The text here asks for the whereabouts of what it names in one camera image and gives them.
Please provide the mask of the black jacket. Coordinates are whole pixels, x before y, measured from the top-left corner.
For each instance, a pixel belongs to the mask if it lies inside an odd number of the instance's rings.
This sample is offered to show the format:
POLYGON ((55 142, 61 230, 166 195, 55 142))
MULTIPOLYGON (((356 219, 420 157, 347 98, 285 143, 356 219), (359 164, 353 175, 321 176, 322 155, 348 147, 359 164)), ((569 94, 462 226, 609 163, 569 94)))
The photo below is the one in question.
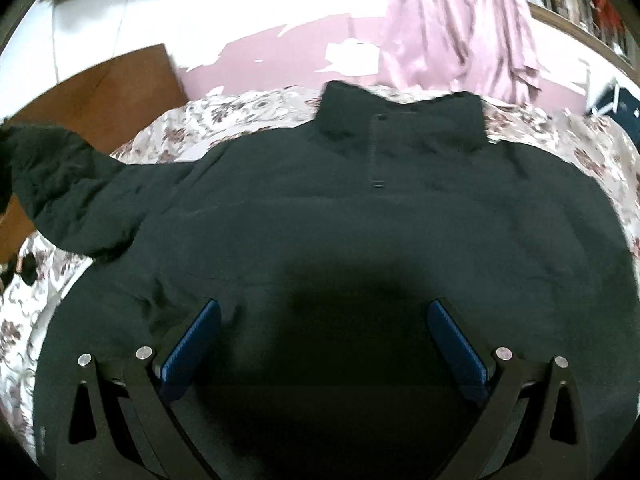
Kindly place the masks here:
POLYGON ((491 142, 478 96, 399 104, 333 81, 303 125, 122 164, 146 185, 137 231, 113 258, 81 255, 38 360, 49 477, 77 359, 155 347, 210 300, 219 333, 171 411, 221 479, 438 477, 483 411, 428 328, 438 298, 490 348, 567 358, 595 474, 631 434, 639 295, 620 219, 570 162, 491 142))

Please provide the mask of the small dark items on bed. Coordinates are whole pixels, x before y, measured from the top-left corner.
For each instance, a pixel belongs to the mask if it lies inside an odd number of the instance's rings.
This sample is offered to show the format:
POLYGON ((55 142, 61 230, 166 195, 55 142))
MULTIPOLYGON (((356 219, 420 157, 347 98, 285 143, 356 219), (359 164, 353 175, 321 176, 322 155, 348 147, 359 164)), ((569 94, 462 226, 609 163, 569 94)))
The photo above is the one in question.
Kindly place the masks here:
POLYGON ((15 277, 20 278, 27 286, 37 281, 37 260, 34 254, 14 255, 10 261, 1 266, 1 292, 11 284, 15 277))

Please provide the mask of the floral satin bedspread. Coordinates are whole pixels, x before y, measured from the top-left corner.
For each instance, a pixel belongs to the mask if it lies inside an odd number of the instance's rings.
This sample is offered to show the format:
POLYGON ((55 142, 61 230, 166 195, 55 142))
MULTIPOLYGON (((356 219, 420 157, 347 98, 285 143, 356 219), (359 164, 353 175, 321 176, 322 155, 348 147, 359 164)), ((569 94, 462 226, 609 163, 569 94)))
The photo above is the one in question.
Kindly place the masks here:
MULTIPOLYGON (((224 141, 308 122, 319 101, 319 92, 298 87, 190 101, 156 118, 111 155, 126 164, 190 162, 224 141)), ((631 257, 639 257, 639 154, 620 125, 608 116, 547 114, 491 98, 483 105, 491 142, 541 148, 596 180, 620 218, 631 257)), ((56 307, 92 261, 56 248, 35 229, 10 253, 34 256, 37 269, 35 284, 14 278, 1 296, 1 413, 34 457, 32 396, 41 347, 56 307)))

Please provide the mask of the wooden headboard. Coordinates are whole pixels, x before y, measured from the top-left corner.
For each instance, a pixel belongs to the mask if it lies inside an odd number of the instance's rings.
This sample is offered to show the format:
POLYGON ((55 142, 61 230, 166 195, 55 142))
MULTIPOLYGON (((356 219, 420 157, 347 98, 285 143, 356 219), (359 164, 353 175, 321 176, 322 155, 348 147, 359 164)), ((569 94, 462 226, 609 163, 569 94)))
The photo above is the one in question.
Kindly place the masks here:
POLYGON ((99 259, 123 252, 145 183, 111 154, 186 95, 162 46, 88 68, 1 126, 1 259, 29 234, 99 259))

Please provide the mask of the navy blue backpack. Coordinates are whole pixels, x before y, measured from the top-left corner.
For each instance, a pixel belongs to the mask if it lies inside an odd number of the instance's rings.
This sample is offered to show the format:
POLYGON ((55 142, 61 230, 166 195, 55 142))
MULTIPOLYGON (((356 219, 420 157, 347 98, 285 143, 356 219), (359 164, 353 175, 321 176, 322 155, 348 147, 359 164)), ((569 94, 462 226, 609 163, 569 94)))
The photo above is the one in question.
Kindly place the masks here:
POLYGON ((590 108, 591 114, 608 116, 617 122, 636 148, 640 142, 639 110, 639 100, 617 81, 610 82, 590 108))

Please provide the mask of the pink right curtain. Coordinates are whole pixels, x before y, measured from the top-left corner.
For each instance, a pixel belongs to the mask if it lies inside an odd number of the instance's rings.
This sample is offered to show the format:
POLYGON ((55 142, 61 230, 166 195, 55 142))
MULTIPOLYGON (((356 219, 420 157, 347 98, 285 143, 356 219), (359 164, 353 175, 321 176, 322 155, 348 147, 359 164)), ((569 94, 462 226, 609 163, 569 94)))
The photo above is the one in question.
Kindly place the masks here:
POLYGON ((539 63, 527 0, 474 0, 466 83, 481 96, 512 104, 539 92, 539 63))

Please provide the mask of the pink curtain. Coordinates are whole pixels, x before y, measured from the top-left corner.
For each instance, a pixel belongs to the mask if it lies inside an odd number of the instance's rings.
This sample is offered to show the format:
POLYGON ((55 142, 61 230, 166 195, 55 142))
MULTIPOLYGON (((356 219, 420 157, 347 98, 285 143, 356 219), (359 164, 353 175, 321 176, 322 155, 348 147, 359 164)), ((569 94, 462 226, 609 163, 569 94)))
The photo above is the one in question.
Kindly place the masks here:
POLYGON ((539 63, 527 0, 474 0, 466 83, 481 96, 512 104, 539 92, 539 63))
POLYGON ((468 71, 474 0, 388 0, 378 81, 459 90, 468 71))

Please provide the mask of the red hanging garment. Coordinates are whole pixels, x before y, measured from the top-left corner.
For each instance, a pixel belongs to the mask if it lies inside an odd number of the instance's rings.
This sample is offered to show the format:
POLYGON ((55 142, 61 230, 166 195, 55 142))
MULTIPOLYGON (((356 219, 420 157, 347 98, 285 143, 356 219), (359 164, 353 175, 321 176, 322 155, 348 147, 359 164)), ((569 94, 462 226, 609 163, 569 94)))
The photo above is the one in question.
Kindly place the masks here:
POLYGON ((594 24, 600 30, 602 38, 619 44, 620 38, 625 33, 625 26, 620 14, 610 0, 591 0, 591 2, 594 24))

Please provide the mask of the pink left curtain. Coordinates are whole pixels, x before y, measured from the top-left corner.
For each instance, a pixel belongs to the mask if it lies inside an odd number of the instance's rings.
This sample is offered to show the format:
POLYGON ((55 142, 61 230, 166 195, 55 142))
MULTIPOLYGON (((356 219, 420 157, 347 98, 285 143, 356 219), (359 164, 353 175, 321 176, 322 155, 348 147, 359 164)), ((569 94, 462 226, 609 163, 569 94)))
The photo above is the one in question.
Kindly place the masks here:
POLYGON ((474 0, 388 0, 378 81, 459 90, 468 71, 474 0))

